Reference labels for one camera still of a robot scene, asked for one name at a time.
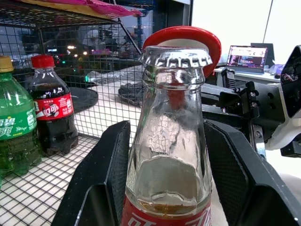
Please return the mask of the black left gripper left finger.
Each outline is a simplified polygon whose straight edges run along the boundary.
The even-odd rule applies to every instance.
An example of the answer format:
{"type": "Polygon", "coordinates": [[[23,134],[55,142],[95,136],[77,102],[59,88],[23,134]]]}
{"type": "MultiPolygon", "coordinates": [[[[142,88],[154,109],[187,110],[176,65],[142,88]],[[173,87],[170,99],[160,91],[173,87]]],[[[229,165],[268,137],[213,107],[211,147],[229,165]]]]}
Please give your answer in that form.
{"type": "Polygon", "coordinates": [[[76,168],[51,226],[120,225],[129,140],[129,121],[108,127],[76,168]]]}

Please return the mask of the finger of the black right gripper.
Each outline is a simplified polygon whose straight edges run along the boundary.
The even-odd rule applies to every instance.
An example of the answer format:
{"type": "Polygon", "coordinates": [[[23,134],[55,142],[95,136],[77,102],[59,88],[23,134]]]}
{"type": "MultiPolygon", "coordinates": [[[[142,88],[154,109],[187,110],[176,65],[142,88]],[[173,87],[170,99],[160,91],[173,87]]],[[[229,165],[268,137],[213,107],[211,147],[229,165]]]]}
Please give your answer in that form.
{"type": "Polygon", "coordinates": [[[203,94],[209,94],[213,96],[220,96],[221,93],[227,93],[230,95],[239,95],[241,89],[236,86],[235,71],[230,68],[217,68],[214,69],[217,77],[217,85],[205,83],[201,87],[203,94]]]}
{"type": "Polygon", "coordinates": [[[204,119],[230,125],[240,131],[248,131],[250,122],[243,116],[241,107],[219,107],[202,104],[204,119]]]}

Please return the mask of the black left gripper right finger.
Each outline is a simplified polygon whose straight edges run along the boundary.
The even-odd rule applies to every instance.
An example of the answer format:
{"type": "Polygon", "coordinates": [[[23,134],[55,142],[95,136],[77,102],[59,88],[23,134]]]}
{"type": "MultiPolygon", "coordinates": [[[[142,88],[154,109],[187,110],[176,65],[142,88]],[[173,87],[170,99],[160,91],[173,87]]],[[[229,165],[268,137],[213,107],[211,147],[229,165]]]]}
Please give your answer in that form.
{"type": "Polygon", "coordinates": [[[301,203],[239,130],[205,120],[212,175],[229,226],[301,226],[301,203]]]}

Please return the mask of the red bottle opener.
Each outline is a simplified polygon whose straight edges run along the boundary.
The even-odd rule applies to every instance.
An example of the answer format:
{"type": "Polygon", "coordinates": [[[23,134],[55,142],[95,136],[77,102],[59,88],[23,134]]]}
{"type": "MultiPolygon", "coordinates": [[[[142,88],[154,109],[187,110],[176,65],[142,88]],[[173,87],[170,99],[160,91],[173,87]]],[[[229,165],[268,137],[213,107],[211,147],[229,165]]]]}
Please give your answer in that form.
{"type": "Polygon", "coordinates": [[[178,40],[181,42],[180,47],[206,47],[213,62],[203,68],[207,78],[214,71],[222,54],[220,40],[207,30],[186,25],[168,27],[149,36],[144,42],[143,48],[147,46],[175,47],[178,40]]]}

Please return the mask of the glass cola bottle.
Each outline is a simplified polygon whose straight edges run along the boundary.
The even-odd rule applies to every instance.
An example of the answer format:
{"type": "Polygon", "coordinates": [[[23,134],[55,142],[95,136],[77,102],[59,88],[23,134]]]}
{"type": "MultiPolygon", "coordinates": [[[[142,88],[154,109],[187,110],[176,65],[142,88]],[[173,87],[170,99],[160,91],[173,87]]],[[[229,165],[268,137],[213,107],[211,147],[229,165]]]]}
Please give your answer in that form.
{"type": "Polygon", "coordinates": [[[212,226],[203,70],[148,66],[120,226],[212,226]]]}

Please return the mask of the small plastic cola bottle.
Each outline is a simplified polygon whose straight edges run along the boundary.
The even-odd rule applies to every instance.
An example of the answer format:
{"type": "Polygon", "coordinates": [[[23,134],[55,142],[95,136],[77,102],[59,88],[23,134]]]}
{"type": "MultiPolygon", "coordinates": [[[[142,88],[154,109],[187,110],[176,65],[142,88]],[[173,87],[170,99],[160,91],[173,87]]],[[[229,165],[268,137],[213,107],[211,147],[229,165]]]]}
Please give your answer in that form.
{"type": "Polygon", "coordinates": [[[33,98],[38,137],[46,156],[67,154],[78,144],[71,91],[55,72],[52,56],[31,57],[34,76],[27,91],[33,98]]]}

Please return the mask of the green plastic soda bottle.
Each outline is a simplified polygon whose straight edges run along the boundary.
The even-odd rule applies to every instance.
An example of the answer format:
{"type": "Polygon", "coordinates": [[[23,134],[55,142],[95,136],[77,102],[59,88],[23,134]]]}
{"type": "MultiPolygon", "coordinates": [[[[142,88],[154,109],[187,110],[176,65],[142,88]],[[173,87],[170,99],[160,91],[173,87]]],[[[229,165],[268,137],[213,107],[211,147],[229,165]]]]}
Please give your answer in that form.
{"type": "Polygon", "coordinates": [[[24,175],[42,158],[33,99],[13,70],[11,58],[0,55],[0,178],[24,175]]]}

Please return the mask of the white desk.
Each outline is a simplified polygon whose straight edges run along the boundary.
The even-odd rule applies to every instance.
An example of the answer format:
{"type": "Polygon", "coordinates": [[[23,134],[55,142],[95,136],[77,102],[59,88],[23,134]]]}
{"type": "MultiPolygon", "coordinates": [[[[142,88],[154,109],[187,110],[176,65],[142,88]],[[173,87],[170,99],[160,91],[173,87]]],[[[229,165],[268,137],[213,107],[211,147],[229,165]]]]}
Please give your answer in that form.
{"type": "Polygon", "coordinates": [[[234,72],[234,74],[230,74],[230,79],[243,82],[253,81],[262,84],[280,83],[280,79],[277,79],[273,74],[268,72],[264,74],[234,72]]]}

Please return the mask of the open laptop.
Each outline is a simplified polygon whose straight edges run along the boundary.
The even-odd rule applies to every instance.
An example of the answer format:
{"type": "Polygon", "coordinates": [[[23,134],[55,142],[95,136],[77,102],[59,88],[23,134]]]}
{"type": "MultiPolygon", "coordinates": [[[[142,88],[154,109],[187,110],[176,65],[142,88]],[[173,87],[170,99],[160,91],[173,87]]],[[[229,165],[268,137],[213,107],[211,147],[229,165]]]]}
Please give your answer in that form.
{"type": "Polygon", "coordinates": [[[264,74],[267,47],[231,45],[226,66],[235,73],[264,74]]]}

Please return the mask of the black round stand base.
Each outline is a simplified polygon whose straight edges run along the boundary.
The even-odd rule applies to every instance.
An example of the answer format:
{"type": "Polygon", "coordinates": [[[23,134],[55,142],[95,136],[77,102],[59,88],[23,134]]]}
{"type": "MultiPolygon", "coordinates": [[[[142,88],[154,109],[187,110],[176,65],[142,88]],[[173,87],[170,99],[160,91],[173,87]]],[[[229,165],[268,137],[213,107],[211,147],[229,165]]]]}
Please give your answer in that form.
{"type": "Polygon", "coordinates": [[[98,103],[98,93],[94,90],[70,87],[74,112],[87,110],[98,103]]]}

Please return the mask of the black cloth bundle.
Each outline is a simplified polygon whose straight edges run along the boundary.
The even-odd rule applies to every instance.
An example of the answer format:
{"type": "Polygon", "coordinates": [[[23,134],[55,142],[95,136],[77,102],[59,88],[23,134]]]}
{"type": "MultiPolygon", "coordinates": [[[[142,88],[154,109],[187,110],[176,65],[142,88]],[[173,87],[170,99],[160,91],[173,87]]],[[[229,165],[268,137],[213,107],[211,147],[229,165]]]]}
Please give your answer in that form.
{"type": "Polygon", "coordinates": [[[142,106],[144,88],[142,82],[138,83],[127,83],[121,85],[118,89],[118,95],[122,101],[134,106],[142,106]]]}

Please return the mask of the clear plastic bag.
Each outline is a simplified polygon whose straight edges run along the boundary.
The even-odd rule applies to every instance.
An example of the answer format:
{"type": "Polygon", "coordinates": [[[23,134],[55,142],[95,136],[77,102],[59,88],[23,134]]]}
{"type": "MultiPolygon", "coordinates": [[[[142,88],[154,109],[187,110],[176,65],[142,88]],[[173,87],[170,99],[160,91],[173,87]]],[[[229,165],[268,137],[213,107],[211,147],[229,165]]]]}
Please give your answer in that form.
{"type": "Polygon", "coordinates": [[[90,71],[86,75],[86,82],[104,86],[107,89],[104,93],[109,94],[110,98],[115,95],[120,101],[122,101],[118,95],[118,89],[120,86],[127,83],[143,83],[142,75],[143,67],[141,65],[137,65],[108,73],[90,71]]]}

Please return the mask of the magenta chip bag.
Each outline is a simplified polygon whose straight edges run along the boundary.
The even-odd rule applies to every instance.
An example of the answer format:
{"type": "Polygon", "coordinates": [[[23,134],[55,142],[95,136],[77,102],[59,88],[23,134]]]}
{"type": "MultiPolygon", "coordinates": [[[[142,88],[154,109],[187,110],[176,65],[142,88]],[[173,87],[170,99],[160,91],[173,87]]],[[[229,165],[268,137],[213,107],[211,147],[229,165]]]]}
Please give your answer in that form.
{"type": "Polygon", "coordinates": [[[100,0],[77,0],[80,5],[90,7],[94,12],[106,15],[110,18],[125,16],[142,16],[142,12],[136,9],[126,9],[123,6],[106,3],[100,0]]]}

